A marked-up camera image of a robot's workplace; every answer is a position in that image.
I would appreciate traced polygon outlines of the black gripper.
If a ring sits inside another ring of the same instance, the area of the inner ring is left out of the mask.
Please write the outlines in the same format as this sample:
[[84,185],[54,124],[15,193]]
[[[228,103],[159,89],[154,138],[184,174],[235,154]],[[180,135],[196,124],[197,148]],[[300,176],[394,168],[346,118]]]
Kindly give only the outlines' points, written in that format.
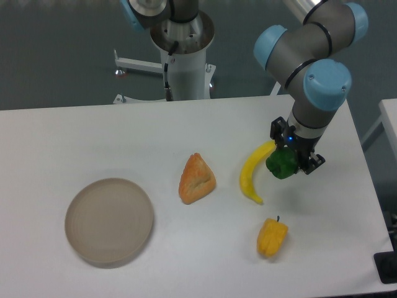
[[275,142],[277,149],[289,147],[297,153],[297,172],[306,175],[323,165],[326,160],[314,152],[319,141],[319,129],[304,127],[299,123],[290,124],[283,117],[271,122],[270,138]]

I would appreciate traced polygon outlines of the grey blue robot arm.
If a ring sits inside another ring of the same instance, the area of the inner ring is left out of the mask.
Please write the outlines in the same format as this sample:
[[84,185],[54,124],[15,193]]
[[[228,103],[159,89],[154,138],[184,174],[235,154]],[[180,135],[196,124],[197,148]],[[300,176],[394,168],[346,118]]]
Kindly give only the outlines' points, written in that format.
[[[302,26],[289,32],[281,25],[263,31],[254,57],[294,99],[287,119],[270,126],[276,149],[266,160],[278,179],[302,171],[312,173],[324,163],[315,152],[352,84],[349,70],[331,57],[362,39],[368,17],[362,6],[341,1],[286,1]],[[135,30],[149,30],[161,53],[161,74],[168,101],[203,99],[206,50],[214,38],[212,20],[197,1],[122,1]]]

